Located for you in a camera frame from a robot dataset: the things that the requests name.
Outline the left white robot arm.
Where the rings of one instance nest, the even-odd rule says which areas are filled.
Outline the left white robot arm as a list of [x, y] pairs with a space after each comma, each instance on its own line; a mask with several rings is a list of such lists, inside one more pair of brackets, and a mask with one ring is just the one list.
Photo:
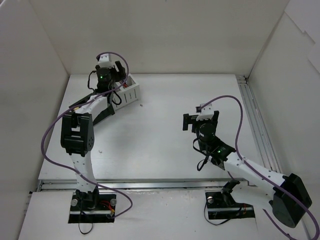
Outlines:
[[93, 72], [98, 80], [96, 88], [70, 106], [71, 111], [62, 118], [60, 136], [61, 146], [76, 169], [76, 199], [89, 210], [96, 209], [100, 204], [91, 161], [95, 143], [94, 125], [114, 115], [114, 89], [127, 76], [120, 61], [99, 60]]

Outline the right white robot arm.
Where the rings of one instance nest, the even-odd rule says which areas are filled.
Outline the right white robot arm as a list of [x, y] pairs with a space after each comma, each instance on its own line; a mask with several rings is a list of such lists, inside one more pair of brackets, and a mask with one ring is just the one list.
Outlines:
[[182, 129], [191, 128], [196, 135], [194, 142], [199, 146], [196, 151], [204, 155], [203, 163], [211, 162], [257, 186], [262, 193], [251, 191], [251, 205], [261, 204], [263, 209], [270, 209], [283, 225], [295, 228], [312, 205], [302, 179], [294, 173], [286, 176], [243, 158], [235, 148], [216, 136], [218, 117], [218, 111], [183, 115]]

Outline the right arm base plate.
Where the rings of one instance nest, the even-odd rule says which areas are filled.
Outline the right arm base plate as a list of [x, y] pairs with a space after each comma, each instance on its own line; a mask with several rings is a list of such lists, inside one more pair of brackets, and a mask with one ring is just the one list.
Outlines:
[[255, 211], [252, 205], [227, 200], [220, 191], [205, 193], [204, 216], [214, 225], [222, 225], [231, 220], [254, 219]]

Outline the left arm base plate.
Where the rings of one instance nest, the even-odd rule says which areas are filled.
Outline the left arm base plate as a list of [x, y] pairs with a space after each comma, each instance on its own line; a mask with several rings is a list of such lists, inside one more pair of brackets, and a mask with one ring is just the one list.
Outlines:
[[103, 193], [95, 207], [89, 207], [88, 203], [80, 200], [74, 193], [70, 202], [69, 224], [96, 224], [113, 223], [117, 204], [117, 195]]

